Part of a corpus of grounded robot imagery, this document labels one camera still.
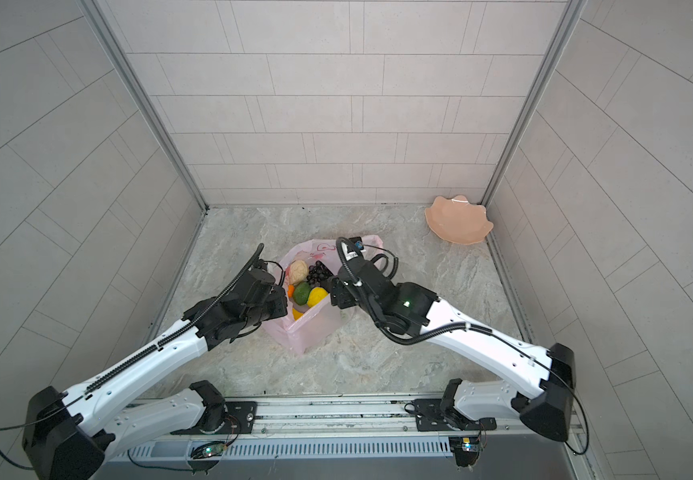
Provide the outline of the dark fake grapes bunch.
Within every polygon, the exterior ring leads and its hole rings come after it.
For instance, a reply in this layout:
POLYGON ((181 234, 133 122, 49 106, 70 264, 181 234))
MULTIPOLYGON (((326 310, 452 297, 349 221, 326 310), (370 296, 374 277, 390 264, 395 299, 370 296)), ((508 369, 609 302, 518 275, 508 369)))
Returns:
POLYGON ((324 262, 318 260, 316 263, 308 266, 308 277, 306 277, 306 282, 310 284, 310 287, 326 288, 332 276, 334 276, 334 274, 330 271, 330 268, 328 268, 324 262))

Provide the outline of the pink plastic bag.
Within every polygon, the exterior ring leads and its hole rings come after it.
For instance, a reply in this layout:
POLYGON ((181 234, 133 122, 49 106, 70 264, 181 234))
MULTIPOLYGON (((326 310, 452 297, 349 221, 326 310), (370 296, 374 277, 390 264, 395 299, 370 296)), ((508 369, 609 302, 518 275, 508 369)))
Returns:
MULTIPOLYGON (((320 261, 333 274, 342 266, 333 239, 314 239, 300 243, 278 260, 286 272, 284 291, 288 291, 290 285, 290 265, 296 261, 302 261, 306 266, 320 261)), ((347 320, 342 319, 340 310, 330 303, 330 294, 326 294, 324 299, 312 307, 308 304, 300 306, 292 298, 286 297, 286 306, 286 316, 264 322, 262 329, 283 348, 296 355, 302 355, 306 350, 322 343, 328 335, 347 323, 347 320)))

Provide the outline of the pink scalloped plate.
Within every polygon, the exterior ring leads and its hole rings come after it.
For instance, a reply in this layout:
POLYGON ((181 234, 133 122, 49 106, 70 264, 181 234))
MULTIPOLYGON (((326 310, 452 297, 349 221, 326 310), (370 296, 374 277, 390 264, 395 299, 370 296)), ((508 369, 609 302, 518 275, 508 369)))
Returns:
POLYGON ((437 237, 457 245, 484 242, 493 229, 485 207, 471 204, 464 195, 450 199, 437 196, 432 206, 424 210, 424 216, 437 237))

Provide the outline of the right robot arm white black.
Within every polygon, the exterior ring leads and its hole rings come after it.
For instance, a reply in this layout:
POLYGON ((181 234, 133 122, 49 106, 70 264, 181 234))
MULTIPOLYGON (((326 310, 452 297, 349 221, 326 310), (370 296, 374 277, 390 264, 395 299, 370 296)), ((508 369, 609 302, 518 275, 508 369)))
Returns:
POLYGON ((361 246, 350 239, 336 239, 336 253, 342 266, 332 278, 332 305, 360 308, 395 344, 430 342, 501 379, 501 384, 482 393, 470 382, 450 381, 440 404, 448 425, 472 430, 474 421, 482 417, 516 418, 546 439, 568 440, 572 410, 579 404, 569 347, 525 343, 465 315, 425 287, 395 284, 393 276, 366 259, 361 246))

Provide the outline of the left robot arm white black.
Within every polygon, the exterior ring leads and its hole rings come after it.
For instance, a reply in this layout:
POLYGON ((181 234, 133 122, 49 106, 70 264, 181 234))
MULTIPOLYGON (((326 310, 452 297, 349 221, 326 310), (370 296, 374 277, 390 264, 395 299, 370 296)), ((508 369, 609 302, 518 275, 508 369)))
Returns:
POLYGON ((120 452, 166 433, 220 431, 228 425, 226 400, 206 380, 130 404, 178 367, 286 313, 284 278, 254 253, 220 294, 196 303, 152 342, 64 391, 50 386, 32 396, 22 434, 30 467, 40 479, 88 479, 120 452))

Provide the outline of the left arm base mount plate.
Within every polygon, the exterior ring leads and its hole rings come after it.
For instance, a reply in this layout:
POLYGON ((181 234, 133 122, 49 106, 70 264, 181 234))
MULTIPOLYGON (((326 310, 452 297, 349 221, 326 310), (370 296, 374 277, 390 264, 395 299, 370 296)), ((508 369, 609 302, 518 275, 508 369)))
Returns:
POLYGON ((172 435, 244 435, 252 433, 258 404, 253 401, 228 401, 222 411, 206 411, 198 424, 170 432, 172 435))

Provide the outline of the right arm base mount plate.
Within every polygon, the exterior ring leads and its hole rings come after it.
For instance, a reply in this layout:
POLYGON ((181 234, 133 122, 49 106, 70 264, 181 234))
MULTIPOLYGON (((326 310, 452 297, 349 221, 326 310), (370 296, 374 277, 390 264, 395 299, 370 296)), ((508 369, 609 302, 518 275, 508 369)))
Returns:
POLYGON ((469 419, 452 406, 451 400, 441 398, 416 399, 404 405, 419 432, 488 432, 497 429, 493 417, 469 419))

